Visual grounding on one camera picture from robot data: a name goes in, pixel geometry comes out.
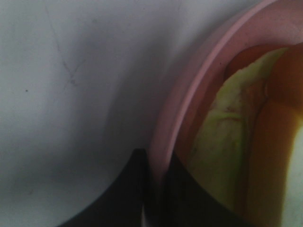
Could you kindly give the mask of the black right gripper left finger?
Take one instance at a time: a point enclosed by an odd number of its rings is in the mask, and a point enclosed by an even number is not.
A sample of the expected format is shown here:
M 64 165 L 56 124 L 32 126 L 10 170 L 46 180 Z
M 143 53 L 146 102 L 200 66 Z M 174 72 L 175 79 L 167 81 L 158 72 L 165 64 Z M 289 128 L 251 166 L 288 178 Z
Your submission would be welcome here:
M 117 179 L 83 211 L 62 227 L 140 227 L 149 186 L 144 149 L 135 149 Z

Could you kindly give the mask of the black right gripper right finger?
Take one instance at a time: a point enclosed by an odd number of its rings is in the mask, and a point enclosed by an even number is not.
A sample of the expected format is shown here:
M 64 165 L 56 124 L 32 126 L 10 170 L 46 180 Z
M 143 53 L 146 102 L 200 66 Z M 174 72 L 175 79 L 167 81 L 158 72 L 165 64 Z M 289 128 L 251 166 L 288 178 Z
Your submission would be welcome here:
M 145 227 L 232 227 L 234 215 L 213 199 L 172 155 L 160 190 L 148 175 L 144 195 Z

